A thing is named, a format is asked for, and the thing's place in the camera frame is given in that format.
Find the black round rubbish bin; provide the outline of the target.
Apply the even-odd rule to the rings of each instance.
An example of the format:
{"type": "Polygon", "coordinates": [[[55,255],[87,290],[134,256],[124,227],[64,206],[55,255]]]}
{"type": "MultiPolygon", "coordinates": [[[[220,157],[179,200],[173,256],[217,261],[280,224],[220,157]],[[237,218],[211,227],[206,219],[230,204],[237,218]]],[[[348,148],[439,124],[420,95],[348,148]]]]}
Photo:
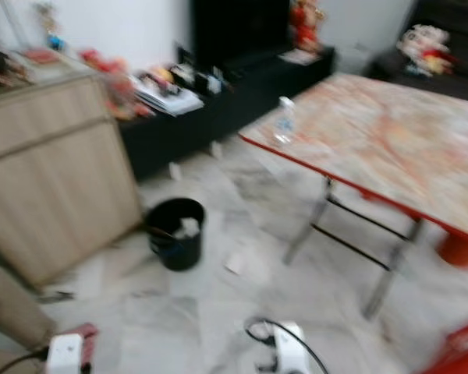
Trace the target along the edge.
{"type": "Polygon", "coordinates": [[[144,230],[148,235],[150,249],[158,256],[163,267],[172,271],[187,271],[199,263],[203,253],[205,222],[204,206],[189,197],[167,199],[144,214],[144,230]],[[176,240],[172,234],[184,217],[195,217],[200,221],[200,234],[195,238],[176,240]]]}

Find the light wooden cabinet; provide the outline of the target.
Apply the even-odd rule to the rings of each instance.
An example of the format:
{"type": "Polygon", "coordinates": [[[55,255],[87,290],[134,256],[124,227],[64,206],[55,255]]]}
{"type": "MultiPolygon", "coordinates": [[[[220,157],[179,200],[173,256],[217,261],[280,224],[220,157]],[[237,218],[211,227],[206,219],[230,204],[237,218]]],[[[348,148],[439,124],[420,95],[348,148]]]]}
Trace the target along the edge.
{"type": "Polygon", "coordinates": [[[141,218],[98,75],[0,93],[0,256],[28,285],[52,284],[141,218]]]}

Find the red toy cluster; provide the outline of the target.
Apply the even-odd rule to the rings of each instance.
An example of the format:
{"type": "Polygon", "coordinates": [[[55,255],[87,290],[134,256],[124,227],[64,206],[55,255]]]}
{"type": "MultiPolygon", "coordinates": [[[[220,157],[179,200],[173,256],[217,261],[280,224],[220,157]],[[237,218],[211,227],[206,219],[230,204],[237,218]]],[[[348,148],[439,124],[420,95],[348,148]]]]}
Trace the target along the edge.
{"type": "Polygon", "coordinates": [[[137,117],[152,117],[153,111],[137,97],[123,59],[109,59],[95,49],[83,49],[78,57],[89,68],[98,71],[107,92],[107,104],[110,113],[117,121],[130,121],[137,117]]]}

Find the small colourful figurine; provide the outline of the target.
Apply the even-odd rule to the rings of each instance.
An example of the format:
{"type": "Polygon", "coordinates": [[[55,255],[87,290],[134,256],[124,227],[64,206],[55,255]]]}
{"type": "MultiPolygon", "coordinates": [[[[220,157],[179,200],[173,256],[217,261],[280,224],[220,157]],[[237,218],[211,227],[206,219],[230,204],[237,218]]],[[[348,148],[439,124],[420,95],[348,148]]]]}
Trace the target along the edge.
{"type": "Polygon", "coordinates": [[[44,40],[49,49],[55,52],[64,52],[66,50],[66,42],[60,36],[59,23],[55,17],[55,4],[52,0],[39,0],[32,4],[34,11],[37,14],[37,21],[42,30],[44,30],[44,40]]]}

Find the pink slipper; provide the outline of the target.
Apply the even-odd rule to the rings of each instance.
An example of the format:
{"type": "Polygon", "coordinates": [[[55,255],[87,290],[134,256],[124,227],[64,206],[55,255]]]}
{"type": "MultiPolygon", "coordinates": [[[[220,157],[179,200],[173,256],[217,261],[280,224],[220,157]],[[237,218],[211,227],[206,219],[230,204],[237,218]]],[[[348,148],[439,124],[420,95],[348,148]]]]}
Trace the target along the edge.
{"type": "MultiPolygon", "coordinates": [[[[55,335],[52,336],[52,338],[55,337],[56,335],[69,334],[69,333],[80,334],[82,335],[84,339],[84,345],[83,345],[84,354],[83,354],[83,359],[82,359],[82,363],[83,363],[82,372],[84,372],[85,370],[88,370],[90,368],[90,361],[92,359],[92,356],[94,356],[95,339],[96,339],[96,335],[98,335],[98,328],[96,328],[91,323],[87,322],[73,329],[69,329],[67,331],[56,333],[55,335]]],[[[46,355],[48,355],[48,345],[46,345],[45,352],[46,352],[46,355]]]]}

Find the stack of white books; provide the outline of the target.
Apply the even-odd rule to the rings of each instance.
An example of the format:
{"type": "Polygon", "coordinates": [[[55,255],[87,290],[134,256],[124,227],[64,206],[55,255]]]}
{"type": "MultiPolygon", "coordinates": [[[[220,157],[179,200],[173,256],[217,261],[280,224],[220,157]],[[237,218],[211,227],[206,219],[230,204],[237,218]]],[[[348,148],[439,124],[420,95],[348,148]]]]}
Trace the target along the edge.
{"type": "Polygon", "coordinates": [[[130,79],[137,99],[159,113],[177,117],[204,107],[204,102],[194,92],[169,81],[149,75],[130,79]]]}

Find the small black photo frames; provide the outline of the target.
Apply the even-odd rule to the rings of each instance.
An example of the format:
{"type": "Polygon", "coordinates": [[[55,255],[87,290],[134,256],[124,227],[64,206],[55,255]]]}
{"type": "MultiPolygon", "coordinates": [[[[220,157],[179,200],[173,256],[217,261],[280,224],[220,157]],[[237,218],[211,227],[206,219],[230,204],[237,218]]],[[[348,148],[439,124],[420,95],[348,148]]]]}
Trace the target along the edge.
{"type": "Polygon", "coordinates": [[[175,64],[168,68],[174,84],[202,97],[216,97],[223,92],[225,82],[219,70],[199,70],[193,54],[178,43],[175,56],[175,64]]]}

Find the black low bench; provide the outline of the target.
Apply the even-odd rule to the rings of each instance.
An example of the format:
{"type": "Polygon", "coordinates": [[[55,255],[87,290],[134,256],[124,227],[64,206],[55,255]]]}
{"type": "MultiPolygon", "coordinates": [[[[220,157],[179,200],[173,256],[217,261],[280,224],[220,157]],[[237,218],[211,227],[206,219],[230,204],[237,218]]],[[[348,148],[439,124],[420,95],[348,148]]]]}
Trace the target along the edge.
{"type": "Polygon", "coordinates": [[[330,77],[335,63],[333,47],[324,48],[308,65],[274,57],[241,72],[222,93],[206,97],[200,109],[184,115],[156,114],[120,122],[134,178],[141,182],[175,161],[236,135],[278,107],[280,97],[295,97],[330,77]]]}

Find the flat white paper scrap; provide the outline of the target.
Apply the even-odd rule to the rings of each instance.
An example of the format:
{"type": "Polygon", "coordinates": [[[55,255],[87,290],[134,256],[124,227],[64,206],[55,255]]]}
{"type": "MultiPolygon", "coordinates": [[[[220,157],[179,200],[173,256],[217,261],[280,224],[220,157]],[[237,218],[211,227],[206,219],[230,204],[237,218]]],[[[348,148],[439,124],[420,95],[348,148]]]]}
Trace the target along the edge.
{"type": "Polygon", "coordinates": [[[248,252],[231,252],[224,262],[224,268],[231,274],[241,277],[250,271],[250,259],[248,252]]]}

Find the black television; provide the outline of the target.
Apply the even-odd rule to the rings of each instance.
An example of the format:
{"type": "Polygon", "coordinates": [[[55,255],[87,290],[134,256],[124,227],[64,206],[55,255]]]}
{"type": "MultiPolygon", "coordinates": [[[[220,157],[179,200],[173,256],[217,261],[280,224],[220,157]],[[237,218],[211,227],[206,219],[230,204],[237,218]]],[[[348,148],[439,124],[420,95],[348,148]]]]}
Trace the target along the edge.
{"type": "Polygon", "coordinates": [[[291,50],[292,0],[189,0],[191,52],[201,70],[243,70],[291,50]]]}

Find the clear plastic bottle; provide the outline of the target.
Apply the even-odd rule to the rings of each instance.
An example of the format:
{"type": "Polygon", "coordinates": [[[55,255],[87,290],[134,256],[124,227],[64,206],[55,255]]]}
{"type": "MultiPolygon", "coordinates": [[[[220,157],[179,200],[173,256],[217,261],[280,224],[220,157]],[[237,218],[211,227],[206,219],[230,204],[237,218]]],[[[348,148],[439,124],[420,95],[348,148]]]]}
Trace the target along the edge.
{"type": "Polygon", "coordinates": [[[279,98],[279,110],[273,128],[273,140],[283,146],[293,142],[296,122],[296,104],[290,97],[279,98]]]}

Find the red standing figurine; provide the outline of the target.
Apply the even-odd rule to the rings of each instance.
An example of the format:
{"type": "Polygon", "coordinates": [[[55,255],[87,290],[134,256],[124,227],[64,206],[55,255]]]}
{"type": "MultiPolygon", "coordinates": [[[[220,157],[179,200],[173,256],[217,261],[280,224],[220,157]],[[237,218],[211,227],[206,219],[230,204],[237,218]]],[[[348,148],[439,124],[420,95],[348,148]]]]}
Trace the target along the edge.
{"type": "Polygon", "coordinates": [[[293,0],[289,11],[289,25],[293,29],[293,46],[297,50],[317,54],[323,49],[318,28],[324,13],[317,0],[293,0]]]}

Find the marble-top table with red edge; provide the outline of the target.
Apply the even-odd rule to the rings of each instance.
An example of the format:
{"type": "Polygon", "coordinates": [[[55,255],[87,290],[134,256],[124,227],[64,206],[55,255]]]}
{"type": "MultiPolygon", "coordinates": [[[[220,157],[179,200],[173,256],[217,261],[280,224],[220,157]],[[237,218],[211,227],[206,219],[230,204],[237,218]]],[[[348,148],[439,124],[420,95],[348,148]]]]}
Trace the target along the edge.
{"type": "Polygon", "coordinates": [[[273,128],[279,107],[240,132],[246,143],[315,171],[323,196],[304,228],[291,240],[284,263],[295,259],[330,206],[341,207],[336,185],[347,185],[411,218],[397,232],[387,259],[362,257],[383,270],[363,307],[374,318],[405,251],[427,224],[468,235],[468,101],[337,72],[292,97],[296,104],[293,142],[279,146],[273,128]]]}

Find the white and red plush doll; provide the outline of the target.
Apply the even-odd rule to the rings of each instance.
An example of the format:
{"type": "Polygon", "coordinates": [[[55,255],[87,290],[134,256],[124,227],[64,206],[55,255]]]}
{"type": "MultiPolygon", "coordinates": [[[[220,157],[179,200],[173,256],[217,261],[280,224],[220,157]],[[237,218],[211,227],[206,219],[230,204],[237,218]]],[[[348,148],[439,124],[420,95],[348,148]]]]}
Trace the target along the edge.
{"type": "Polygon", "coordinates": [[[449,54],[449,33],[443,29],[417,24],[398,40],[397,48],[406,57],[405,70],[420,77],[448,74],[454,68],[454,57],[449,54]]]}

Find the black sofa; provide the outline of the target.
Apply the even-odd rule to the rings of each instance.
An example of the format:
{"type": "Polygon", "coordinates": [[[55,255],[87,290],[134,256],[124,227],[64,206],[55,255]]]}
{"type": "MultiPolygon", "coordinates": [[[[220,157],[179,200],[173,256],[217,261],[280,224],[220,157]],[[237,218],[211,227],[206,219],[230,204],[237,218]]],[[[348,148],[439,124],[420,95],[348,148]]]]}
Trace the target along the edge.
{"type": "Polygon", "coordinates": [[[416,0],[398,41],[405,40],[406,32],[412,31],[416,25],[448,33],[444,44],[454,58],[449,72],[430,77],[416,74],[412,70],[411,58],[399,49],[399,44],[395,44],[395,47],[374,57],[363,74],[367,78],[468,101],[468,0],[416,0]]]}

